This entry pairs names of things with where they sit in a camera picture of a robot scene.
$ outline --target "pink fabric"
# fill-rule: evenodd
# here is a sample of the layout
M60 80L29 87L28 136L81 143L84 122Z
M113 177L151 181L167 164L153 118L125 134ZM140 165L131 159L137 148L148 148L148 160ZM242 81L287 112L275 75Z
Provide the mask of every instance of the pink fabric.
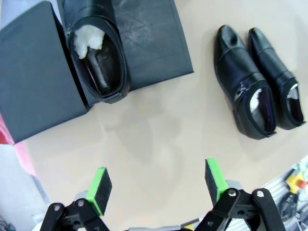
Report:
M23 142L19 142L17 144L14 143L14 140L11 137L10 132L6 128L5 123L4 123L1 115L0 115L0 144L13 145L20 165L23 167L23 169L27 173L29 173L33 176L36 176L35 170L32 166L32 163L31 163L30 158L29 158L29 156L26 152L26 148L25 148Z

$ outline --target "orange object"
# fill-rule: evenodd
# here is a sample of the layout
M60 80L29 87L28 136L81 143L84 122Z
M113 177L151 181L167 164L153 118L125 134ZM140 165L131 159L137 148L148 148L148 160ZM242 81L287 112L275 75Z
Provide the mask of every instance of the orange object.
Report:
M304 189L305 186L307 185L307 182L304 181L304 180L298 180L298 181L296 182L296 185L297 185L298 188Z

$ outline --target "bolt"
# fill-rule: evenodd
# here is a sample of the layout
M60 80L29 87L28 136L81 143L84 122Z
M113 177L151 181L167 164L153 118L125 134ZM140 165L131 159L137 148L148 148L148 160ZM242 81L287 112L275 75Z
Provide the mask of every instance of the bolt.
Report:
M258 197L264 197L264 193L262 191L257 191L257 196Z
M55 210L55 211L58 211L60 208L61 208L61 207L60 207L59 205L55 205L55 206L54 206L54 210Z
M233 189L229 190L229 196L236 196L236 192Z
M207 226L212 227L213 225L214 225L214 222L212 222L212 221L207 222Z
M80 200L80 201L78 201L77 204L78 204L79 207L82 207L85 203L83 202L83 200Z

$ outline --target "table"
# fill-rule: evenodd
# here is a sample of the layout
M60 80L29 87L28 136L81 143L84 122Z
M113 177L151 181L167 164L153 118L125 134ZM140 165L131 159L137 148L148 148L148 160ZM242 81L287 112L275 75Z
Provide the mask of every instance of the table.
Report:
M194 74L99 103L88 114L25 141L52 202L68 205L107 166L113 189L103 218L111 230L184 223L211 209L205 159L247 192L307 155L308 125L255 141L236 128L213 68L217 29L246 42L259 27L300 83L308 116L308 3L304 0L176 0Z

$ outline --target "wire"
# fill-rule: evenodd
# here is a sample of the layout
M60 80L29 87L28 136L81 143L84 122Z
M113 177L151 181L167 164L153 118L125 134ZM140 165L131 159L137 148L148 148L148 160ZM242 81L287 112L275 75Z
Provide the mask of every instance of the wire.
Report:
M6 223L5 219L0 215L0 231L16 231L16 229L11 223Z

